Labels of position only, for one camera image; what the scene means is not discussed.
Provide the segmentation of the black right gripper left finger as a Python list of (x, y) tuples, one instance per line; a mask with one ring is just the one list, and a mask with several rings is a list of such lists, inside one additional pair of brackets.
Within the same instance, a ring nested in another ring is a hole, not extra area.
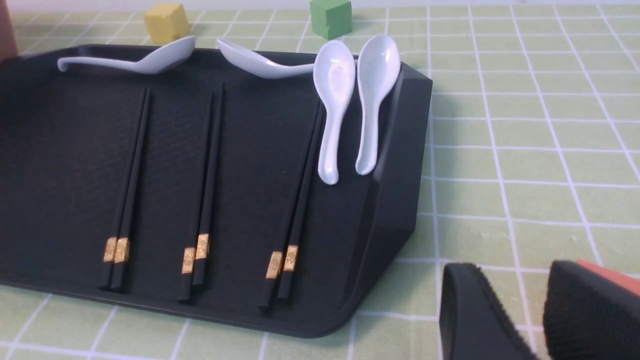
[(480, 267), (446, 264), (441, 292), (444, 360), (537, 360)]

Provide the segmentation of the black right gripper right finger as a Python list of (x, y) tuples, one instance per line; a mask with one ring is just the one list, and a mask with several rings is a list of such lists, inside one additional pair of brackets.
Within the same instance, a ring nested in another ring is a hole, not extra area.
[(555, 260), (542, 328), (553, 360), (637, 360), (639, 280), (585, 260)]

